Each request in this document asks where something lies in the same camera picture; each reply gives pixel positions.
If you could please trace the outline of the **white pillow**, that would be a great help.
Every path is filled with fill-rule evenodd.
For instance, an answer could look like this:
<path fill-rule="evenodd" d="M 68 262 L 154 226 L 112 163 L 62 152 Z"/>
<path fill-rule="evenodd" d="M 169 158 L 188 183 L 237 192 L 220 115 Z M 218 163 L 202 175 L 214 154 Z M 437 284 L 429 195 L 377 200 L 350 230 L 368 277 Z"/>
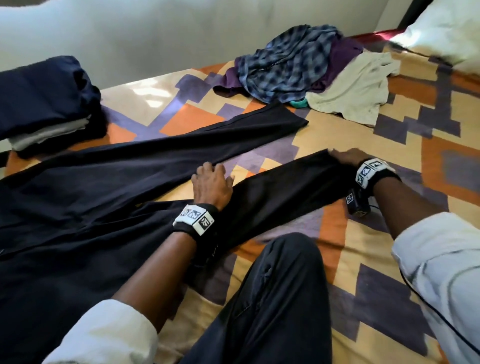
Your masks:
<path fill-rule="evenodd" d="M 433 0 L 417 20 L 390 41 L 453 69 L 480 76 L 480 0 Z"/>

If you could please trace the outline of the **person's white sleeve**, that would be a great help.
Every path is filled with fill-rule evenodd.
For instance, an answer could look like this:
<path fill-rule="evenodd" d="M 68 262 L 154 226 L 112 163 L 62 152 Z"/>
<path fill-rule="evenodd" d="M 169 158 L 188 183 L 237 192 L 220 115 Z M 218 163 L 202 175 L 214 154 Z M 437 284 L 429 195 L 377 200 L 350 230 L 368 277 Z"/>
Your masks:
<path fill-rule="evenodd" d="M 480 349 L 480 229 L 442 212 L 403 231 L 392 255 L 428 305 L 422 312 L 450 364 L 480 364 L 446 323 Z"/>
<path fill-rule="evenodd" d="M 89 309 L 41 364 L 154 364 L 157 348 L 153 324 L 108 299 Z"/>

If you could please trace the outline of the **person's white left sleeve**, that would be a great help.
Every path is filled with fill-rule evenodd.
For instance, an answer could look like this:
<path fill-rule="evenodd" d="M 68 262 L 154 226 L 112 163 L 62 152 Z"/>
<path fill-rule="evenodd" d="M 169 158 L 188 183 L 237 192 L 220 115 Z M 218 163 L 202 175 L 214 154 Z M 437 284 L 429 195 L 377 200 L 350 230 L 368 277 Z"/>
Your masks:
<path fill-rule="evenodd" d="M 157 348 L 153 324 L 108 299 L 89 309 L 41 364 L 154 364 Z"/>

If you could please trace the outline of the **person's dark trouser leg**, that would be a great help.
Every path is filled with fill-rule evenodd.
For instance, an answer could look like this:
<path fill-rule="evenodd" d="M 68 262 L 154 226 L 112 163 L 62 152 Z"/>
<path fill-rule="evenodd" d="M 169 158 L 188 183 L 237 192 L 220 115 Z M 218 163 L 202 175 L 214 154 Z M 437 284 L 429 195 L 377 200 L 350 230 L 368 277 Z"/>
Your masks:
<path fill-rule="evenodd" d="M 178 364 L 332 364 L 327 278 L 316 242 L 270 241 Z"/>

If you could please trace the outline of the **black trousers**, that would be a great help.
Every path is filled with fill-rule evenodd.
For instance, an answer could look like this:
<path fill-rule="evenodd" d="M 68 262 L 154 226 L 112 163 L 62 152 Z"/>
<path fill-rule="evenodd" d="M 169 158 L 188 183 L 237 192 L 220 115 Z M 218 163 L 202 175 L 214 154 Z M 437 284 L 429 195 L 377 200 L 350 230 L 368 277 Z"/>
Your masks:
<path fill-rule="evenodd" d="M 154 202 L 206 161 L 308 124 L 281 104 L 177 136 L 69 152 L 0 180 L 0 364 L 40 364 L 172 232 L 188 201 Z"/>

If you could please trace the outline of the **cream garment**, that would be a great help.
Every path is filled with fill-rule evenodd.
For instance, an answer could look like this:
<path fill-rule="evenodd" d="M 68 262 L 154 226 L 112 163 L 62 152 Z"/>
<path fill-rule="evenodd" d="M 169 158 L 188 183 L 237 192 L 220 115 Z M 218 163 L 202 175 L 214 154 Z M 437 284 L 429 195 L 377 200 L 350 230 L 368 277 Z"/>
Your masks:
<path fill-rule="evenodd" d="M 354 58 L 322 93 L 307 92 L 315 111 L 341 114 L 346 120 L 375 127 L 380 107 L 387 103 L 388 77 L 400 74 L 401 61 L 390 52 L 364 51 Z"/>

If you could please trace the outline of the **dark headboard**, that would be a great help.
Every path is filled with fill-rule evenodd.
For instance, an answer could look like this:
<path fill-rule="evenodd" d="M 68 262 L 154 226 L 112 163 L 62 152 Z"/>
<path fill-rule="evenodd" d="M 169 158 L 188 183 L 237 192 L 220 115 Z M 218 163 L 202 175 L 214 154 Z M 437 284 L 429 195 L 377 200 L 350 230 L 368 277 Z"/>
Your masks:
<path fill-rule="evenodd" d="M 406 29 L 408 26 L 413 24 L 433 1 L 434 0 L 412 0 L 409 8 L 405 12 L 405 15 L 399 22 L 397 29 Z"/>

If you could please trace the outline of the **person's right forearm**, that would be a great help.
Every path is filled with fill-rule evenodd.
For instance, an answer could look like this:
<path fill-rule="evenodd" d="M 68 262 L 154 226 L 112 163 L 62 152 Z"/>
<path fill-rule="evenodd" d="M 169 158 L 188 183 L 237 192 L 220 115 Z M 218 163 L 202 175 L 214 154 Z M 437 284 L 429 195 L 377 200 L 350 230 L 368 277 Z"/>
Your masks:
<path fill-rule="evenodd" d="M 376 182 L 373 195 L 393 240 L 417 222 L 446 211 L 394 177 Z"/>

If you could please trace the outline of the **red cloth edge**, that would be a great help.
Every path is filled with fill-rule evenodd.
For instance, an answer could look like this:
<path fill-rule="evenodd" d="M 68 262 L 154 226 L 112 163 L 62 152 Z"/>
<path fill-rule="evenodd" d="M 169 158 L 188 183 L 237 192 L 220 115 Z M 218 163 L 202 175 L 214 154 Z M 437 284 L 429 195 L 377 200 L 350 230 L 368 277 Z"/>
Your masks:
<path fill-rule="evenodd" d="M 405 29 L 388 29 L 384 31 L 377 31 L 371 33 L 363 33 L 350 36 L 351 39 L 357 40 L 359 43 L 366 45 L 375 42 L 390 41 L 394 36 L 403 33 Z"/>

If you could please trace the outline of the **purple garment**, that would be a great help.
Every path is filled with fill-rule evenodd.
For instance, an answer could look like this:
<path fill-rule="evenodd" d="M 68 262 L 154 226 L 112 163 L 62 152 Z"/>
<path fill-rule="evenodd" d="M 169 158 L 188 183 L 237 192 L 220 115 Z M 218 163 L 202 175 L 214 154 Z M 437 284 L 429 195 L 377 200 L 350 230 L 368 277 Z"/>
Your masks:
<path fill-rule="evenodd" d="M 357 40 L 343 37 L 334 39 L 328 58 L 328 67 L 326 73 L 317 81 L 315 81 L 309 92 L 324 92 L 336 77 L 345 69 L 345 67 L 353 61 L 357 56 L 363 53 L 363 46 Z M 234 66 L 226 70 L 225 74 L 213 85 L 213 91 L 226 98 L 234 95 L 242 94 L 249 96 L 238 78 L 238 63 L 240 58 L 234 61 Z"/>

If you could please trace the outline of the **folded grey garment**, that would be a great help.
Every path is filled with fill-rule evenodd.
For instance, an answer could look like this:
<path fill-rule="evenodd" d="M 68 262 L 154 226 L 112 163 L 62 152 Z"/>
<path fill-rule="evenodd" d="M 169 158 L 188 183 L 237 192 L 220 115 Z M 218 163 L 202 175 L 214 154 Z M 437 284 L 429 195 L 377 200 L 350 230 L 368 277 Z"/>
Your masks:
<path fill-rule="evenodd" d="M 84 130 L 89 124 L 89 119 L 64 122 L 61 124 L 46 126 L 31 133 L 23 133 L 8 139 L 14 151 L 23 151 L 24 149 L 40 144 L 54 137 L 61 137 L 79 130 Z"/>

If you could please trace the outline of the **white marker left wrist band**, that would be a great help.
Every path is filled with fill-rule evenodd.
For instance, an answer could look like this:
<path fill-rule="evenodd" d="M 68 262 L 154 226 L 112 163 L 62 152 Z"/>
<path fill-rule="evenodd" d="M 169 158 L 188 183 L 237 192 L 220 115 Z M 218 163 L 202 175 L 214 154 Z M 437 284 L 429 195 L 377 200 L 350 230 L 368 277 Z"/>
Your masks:
<path fill-rule="evenodd" d="M 187 234 L 197 244 L 201 244 L 218 219 L 219 213 L 219 209 L 210 203 L 188 204 L 174 219 L 172 232 Z"/>

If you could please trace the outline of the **folded navy garment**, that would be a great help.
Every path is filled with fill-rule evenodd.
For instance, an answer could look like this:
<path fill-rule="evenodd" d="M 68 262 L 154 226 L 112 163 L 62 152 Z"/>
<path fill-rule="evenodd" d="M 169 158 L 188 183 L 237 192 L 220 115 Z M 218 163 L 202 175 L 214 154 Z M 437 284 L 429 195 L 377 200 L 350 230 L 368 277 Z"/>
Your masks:
<path fill-rule="evenodd" d="M 74 56 L 0 71 L 0 141 L 101 112 L 101 93 Z"/>

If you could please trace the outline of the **person's right hand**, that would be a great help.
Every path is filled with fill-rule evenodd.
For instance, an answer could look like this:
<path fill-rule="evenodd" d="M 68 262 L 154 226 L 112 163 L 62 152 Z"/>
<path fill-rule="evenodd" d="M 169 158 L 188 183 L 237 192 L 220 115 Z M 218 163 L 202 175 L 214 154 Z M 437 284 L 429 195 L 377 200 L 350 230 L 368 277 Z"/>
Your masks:
<path fill-rule="evenodd" d="M 358 169 L 365 161 L 374 158 L 372 155 L 369 155 L 358 148 L 351 148 L 348 150 L 350 151 L 351 163 L 341 163 L 343 165 L 352 166 Z"/>

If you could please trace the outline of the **person's left forearm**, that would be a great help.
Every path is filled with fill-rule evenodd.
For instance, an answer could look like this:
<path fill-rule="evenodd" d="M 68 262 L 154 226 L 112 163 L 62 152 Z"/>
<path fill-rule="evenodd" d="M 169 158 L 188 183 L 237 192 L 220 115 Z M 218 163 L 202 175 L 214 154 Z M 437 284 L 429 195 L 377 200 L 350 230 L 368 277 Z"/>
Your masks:
<path fill-rule="evenodd" d="M 183 277 L 196 253 L 196 242 L 184 232 L 174 232 L 112 296 L 162 330 L 172 313 Z"/>

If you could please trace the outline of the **white marker right wrist band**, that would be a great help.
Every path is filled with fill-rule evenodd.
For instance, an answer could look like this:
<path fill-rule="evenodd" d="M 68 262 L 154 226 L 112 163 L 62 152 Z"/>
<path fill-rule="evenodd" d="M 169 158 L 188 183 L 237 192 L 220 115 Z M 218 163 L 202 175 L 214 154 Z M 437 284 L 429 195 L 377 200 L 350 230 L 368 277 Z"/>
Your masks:
<path fill-rule="evenodd" d="M 374 195 L 374 186 L 384 178 L 395 178 L 401 181 L 396 170 L 386 161 L 379 158 L 371 158 L 362 161 L 359 165 L 355 182 L 367 197 L 372 197 Z"/>

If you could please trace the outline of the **folded black garment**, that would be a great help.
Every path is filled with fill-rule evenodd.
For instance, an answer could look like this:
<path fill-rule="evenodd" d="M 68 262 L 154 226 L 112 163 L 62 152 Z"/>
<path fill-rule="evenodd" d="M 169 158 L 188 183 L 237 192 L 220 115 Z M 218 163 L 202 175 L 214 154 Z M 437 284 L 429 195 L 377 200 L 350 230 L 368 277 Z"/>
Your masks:
<path fill-rule="evenodd" d="M 89 120 L 89 123 L 83 130 L 78 130 L 64 136 L 50 138 L 45 142 L 34 144 L 22 151 L 12 150 L 18 155 L 18 157 L 26 160 L 39 155 L 59 153 L 77 143 L 103 138 L 107 134 L 109 122 L 105 112 L 101 108 L 89 115 L 87 119 Z"/>

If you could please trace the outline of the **patterned orange purple bed sheet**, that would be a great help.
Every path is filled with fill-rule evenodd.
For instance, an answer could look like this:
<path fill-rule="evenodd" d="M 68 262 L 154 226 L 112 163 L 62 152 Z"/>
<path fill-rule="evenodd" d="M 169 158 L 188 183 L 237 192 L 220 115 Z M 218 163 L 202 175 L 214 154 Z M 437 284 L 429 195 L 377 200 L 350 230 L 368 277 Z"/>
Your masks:
<path fill-rule="evenodd" d="M 360 147 L 389 162 L 423 197 L 480 229 L 480 78 L 387 41 L 365 49 L 401 61 L 373 128 L 290 106 L 308 126 L 226 162 L 227 172 L 236 184 L 252 182 L 321 149 Z M 175 136 L 260 109 L 262 103 L 251 97 L 213 91 L 232 66 L 230 61 L 103 89 L 112 121 L 107 136 L 72 150 Z M 379 211 L 352 216 L 341 200 L 248 240 L 182 287 L 173 318 L 159 334 L 155 361 L 178 362 L 237 292 L 266 242 L 290 232 L 315 239 L 324 258 L 334 364 L 448 364 L 420 301 L 402 281 Z"/>

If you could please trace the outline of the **person's white right sleeve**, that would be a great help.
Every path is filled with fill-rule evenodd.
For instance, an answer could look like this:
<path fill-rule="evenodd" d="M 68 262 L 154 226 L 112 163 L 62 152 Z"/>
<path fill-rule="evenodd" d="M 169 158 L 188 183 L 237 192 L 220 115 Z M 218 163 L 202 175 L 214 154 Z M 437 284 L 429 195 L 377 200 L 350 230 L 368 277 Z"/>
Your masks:
<path fill-rule="evenodd" d="M 392 255 L 428 305 L 422 312 L 450 364 L 480 364 L 446 323 L 480 349 L 480 229 L 442 212 L 403 231 Z"/>

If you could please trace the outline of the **blue plaid shirt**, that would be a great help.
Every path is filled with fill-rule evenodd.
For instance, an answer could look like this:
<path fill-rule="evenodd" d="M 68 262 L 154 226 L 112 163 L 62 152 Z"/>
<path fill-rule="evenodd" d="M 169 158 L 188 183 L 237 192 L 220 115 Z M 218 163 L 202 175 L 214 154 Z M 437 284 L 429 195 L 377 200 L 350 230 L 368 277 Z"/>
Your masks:
<path fill-rule="evenodd" d="M 327 72 L 334 41 L 343 34 L 332 25 L 298 25 L 271 40 L 264 48 L 237 61 L 243 88 L 263 103 L 302 100 Z"/>

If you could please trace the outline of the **person's left hand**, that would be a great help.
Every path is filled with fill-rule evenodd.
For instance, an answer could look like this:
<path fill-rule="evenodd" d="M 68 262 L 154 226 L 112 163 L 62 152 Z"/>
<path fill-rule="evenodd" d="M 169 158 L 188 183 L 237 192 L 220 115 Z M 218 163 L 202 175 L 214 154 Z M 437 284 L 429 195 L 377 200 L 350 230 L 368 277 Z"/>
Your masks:
<path fill-rule="evenodd" d="M 226 179 L 226 169 L 219 163 L 213 166 L 205 162 L 191 176 L 193 185 L 193 201 L 195 204 L 208 203 L 216 206 L 219 211 L 225 209 L 233 192 L 223 192 L 221 180 Z"/>

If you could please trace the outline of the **white marker wrist band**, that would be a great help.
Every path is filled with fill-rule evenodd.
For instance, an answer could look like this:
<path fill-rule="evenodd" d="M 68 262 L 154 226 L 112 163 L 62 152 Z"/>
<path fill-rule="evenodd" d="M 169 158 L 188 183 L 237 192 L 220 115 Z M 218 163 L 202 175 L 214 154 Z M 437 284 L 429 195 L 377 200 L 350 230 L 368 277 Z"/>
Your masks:
<path fill-rule="evenodd" d="M 187 234 L 197 244 L 201 244 L 218 219 L 219 213 L 219 209 L 210 203 L 188 204 L 174 219 L 172 232 Z"/>
<path fill-rule="evenodd" d="M 367 197 L 372 197 L 374 195 L 374 186 L 384 178 L 395 178 L 401 181 L 396 170 L 386 161 L 379 158 L 371 158 L 362 161 L 359 165 L 355 182 Z"/>

